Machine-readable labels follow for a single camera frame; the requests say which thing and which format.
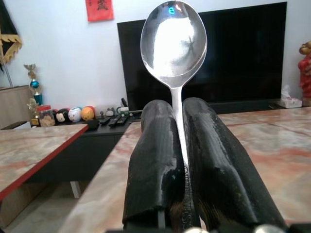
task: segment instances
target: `black tv screen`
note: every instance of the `black tv screen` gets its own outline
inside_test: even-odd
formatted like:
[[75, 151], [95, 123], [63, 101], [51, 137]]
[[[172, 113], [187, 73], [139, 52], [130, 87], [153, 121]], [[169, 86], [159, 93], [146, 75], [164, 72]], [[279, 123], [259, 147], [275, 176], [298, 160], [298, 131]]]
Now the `black tv screen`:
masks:
[[[207, 102], [280, 98], [286, 2], [199, 13], [207, 55], [182, 98]], [[130, 110], [152, 100], [171, 101], [169, 89], [145, 68], [140, 55], [144, 20], [118, 23]]]

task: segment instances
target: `chinese red hanging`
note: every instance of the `chinese red hanging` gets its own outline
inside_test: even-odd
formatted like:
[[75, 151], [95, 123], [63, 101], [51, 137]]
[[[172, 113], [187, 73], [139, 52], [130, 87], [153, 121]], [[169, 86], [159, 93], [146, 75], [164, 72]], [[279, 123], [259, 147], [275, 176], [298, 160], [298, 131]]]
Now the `chinese red hanging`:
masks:
[[86, 0], [89, 22], [113, 19], [112, 0]]

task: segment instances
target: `marble countertop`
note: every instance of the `marble countertop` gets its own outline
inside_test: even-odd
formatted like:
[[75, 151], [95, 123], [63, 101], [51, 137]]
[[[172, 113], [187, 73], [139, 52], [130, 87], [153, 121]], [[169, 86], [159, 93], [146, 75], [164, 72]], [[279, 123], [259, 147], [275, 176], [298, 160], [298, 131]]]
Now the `marble countertop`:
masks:
[[0, 200], [87, 130], [87, 125], [0, 131]]
[[[311, 222], [311, 108], [220, 117], [249, 153], [284, 219]], [[60, 233], [122, 229], [128, 164], [140, 135], [140, 123], [131, 124]]]

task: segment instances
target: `wooden cabinet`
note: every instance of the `wooden cabinet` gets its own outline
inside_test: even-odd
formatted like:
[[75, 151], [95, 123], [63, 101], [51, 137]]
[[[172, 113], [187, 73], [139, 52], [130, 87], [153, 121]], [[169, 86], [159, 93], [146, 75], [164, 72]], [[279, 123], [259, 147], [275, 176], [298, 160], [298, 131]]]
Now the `wooden cabinet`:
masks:
[[18, 121], [29, 121], [27, 103], [33, 98], [28, 86], [0, 89], [0, 129]]

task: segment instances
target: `red decoration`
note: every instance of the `red decoration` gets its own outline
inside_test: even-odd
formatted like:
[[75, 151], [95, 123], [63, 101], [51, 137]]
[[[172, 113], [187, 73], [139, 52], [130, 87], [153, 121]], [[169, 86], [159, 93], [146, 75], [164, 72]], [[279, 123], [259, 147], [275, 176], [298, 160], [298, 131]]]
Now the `red decoration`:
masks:
[[112, 0], [86, 0], [89, 22], [113, 19]]
[[311, 99], [311, 41], [303, 44], [299, 52], [306, 57], [299, 62], [300, 83], [302, 88], [303, 98]]

